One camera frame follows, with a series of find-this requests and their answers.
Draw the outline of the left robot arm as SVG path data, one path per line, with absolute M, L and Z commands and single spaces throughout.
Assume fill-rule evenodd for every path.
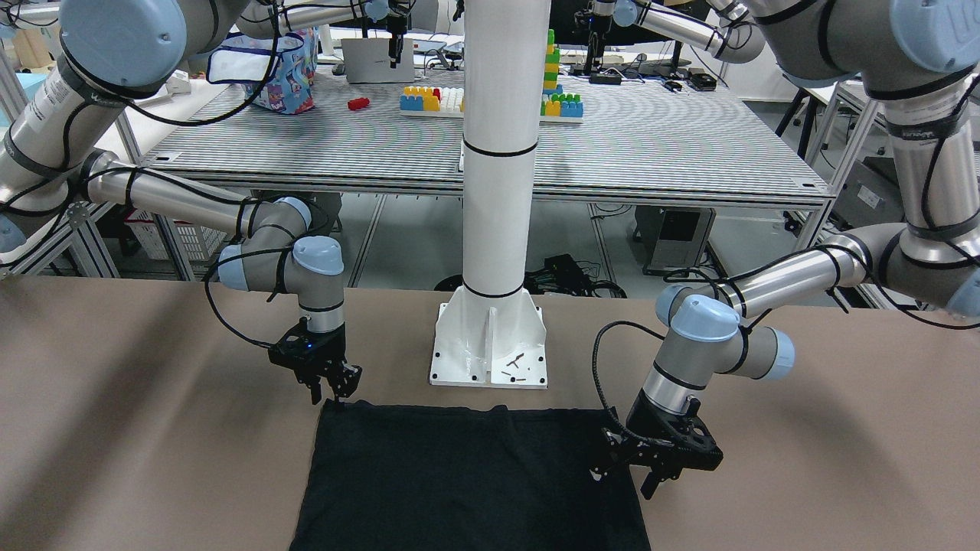
M 671 285 L 657 300 L 666 327 L 624 421 L 610 415 L 609 456 L 592 468 L 645 466 L 641 495 L 686 468 L 724 457 L 699 418 L 714 374 L 777 380 L 793 367 L 769 311 L 816 292 L 870 283 L 978 327 L 978 175 L 967 104 L 978 84 L 976 1 L 746 1 L 750 35 L 769 43 L 795 83 L 859 76 L 880 104 L 904 219 L 829 235 L 819 244 L 706 285 Z

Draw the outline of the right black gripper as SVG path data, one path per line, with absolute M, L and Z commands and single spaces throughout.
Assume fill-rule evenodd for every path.
M 334 381 L 334 400 L 351 397 L 358 388 L 363 367 L 345 365 L 345 325 L 332 331 L 317 332 L 306 320 L 298 321 L 267 351 L 273 365 L 293 370 L 297 380 L 309 390 L 312 405 L 321 403 L 322 379 Z

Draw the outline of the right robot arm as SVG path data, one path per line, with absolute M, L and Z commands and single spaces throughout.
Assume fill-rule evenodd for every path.
M 284 39 L 280 1 L 60 1 L 60 55 L 2 137 L 2 252 L 25 250 L 77 202 L 116 204 L 210 227 L 232 238 L 205 282 L 297 297 L 299 321 L 277 341 L 250 343 L 311 393 L 339 405 L 363 370 L 346 357 L 341 247 L 316 229 L 302 198 L 255 198 L 122 158 L 100 139 L 188 58 L 237 27 Z

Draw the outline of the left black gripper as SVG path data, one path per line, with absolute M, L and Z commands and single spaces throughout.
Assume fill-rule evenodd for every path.
M 606 429 L 606 450 L 595 457 L 590 474 L 594 481 L 605 481 L 617 468 L 626 465 L 649 467 L 640 485 L 640 494 L 651 500 L 659 485 L 679 477 L 684 468 L 713 471 L 724 453 L 697 413 L 701 401 L 689 398 L 682 414 L 662 410 L 638 394 L 626 424 L 619 422 L 615 409 L 608 408 L 614 430 Z

